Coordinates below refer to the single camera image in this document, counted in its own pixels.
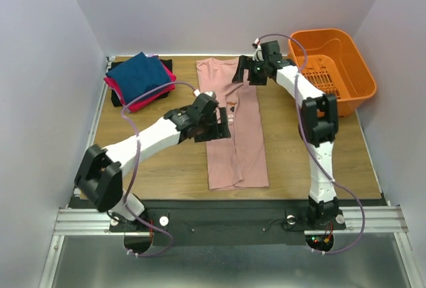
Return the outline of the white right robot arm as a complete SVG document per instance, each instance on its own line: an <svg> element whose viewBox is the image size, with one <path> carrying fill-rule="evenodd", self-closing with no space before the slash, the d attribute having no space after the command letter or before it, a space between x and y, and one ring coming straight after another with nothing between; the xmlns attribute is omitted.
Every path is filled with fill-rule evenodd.
<svg viewBox="0 0 426 288"><path fill-rule="evenodd" d="M311 227L323 227L339 213L332 165L339 128L336 96L316 88L291 60L282 57L276 61L256 61L242 55L232 81L242 82L245 74L250 85L265 85L270 78L293 96L299 133L310 157L306 220Z"/></svg>

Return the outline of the pink printed t-shirt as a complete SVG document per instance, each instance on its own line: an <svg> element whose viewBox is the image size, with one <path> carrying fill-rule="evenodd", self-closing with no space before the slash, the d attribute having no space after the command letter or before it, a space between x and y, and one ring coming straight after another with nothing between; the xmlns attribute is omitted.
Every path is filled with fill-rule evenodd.
<svg viewBox="0 0 426 288"><path fill-rule="evenodd" d="M226 109L230 137L206 143L210 190L269 186L264 133L256 87L233 83L238 59L208 58L196 62L199 88L213 91Z"/></svg>

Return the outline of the aluminium front rail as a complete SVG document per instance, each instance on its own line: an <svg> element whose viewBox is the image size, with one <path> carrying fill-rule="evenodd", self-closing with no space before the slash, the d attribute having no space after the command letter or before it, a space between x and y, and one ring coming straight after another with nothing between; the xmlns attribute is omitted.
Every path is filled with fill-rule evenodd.
<svg viewBox="0 0 426 288"><path fill-rule="evenodd" d="M346 228L334 229L335 234L355 234L361 231L361 211L358 207L342 208ZM407 233L408 227L399 206L365 206L365 233ZM110 219L95 209L60 209L55 226L57 236L119 235L110 231Z"/></svg>

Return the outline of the folded red t-shirt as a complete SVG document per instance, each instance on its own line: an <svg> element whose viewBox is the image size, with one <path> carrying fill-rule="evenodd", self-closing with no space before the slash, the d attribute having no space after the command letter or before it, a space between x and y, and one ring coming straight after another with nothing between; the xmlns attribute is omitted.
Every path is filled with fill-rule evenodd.
<svg viewBox="0 0 426 288"><path fill-rule="evenodd" d="M121 97L121 100L122 100L121 104L122 104L122 106L124 106L124 98L122 96L122 92L121 92L120 88L118 87L118 84L115 82L115 80L113 80L112 78L109 78L109 77L104 77L104 81L106 82L106 85L111 90L113 89L118 94L118 96ZM170 90L171 88L172 88L172 90L171 90L171 92L172 92L173 90L176 89L176 86L174 84L170 85L167 88L163 88L162 90L152 94L149 97L146 97L144 99L139 100L138 102L135 102L132 106L129 107L128 111L129 112L137 112L138 110L149 105L151 102L155 101L154 98L157 97L158 95L162 94L164 89Z"/></svg>

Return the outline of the folded blue t-shirt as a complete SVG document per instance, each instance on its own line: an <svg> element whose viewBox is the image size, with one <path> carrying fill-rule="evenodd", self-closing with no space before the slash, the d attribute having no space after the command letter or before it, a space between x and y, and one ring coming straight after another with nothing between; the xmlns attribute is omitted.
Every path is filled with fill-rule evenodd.
<svg viewBox="0 0 426 288"><path fill-rule="evenodd" d="M164 65L157 57L139 53L106 73L106 78L115 82L127 104L136 97L172 82Z"/></svg>

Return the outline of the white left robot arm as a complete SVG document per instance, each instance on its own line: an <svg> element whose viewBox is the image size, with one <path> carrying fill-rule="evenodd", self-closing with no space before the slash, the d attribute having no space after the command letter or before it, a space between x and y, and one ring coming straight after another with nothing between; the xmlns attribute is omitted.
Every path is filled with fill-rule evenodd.
<svg viewBox="0 0 426 288"><path fill-rule="evenodd" d="M206 142L229 138L224 107L202 113L192 106L168 111L153 125L121 142L87 148L75 185L99 212L113 212L135 231L147 226L144 204L123 188L122 179L136 176L138 165L154 154L185 140Z"/></svg>

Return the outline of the orange plastic basket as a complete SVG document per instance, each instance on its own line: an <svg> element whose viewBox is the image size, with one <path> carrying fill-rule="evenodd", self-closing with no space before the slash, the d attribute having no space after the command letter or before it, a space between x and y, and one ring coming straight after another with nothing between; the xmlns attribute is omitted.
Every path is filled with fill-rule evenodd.
<svg viewBox="0 0 426 288"><path fill-rule="evenodd" d="M288 57L318 89L337 97L340 116L349 116L374 96L377 84L353 39L340 29L311 29L291 35Z"/></svg>

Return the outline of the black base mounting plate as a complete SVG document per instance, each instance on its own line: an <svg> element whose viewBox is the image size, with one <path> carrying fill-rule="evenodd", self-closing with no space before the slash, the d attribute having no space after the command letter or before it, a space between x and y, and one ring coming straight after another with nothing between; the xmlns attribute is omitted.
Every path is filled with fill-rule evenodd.
<svg viewBox="0 0 426 288"><path fill-rule="evenodd" d="M336 202L309 200L160 201L145 203L143 222L109 213L113 232L124 233L126 247L227 245L319 246L333 230L345 229Z"/></svg>

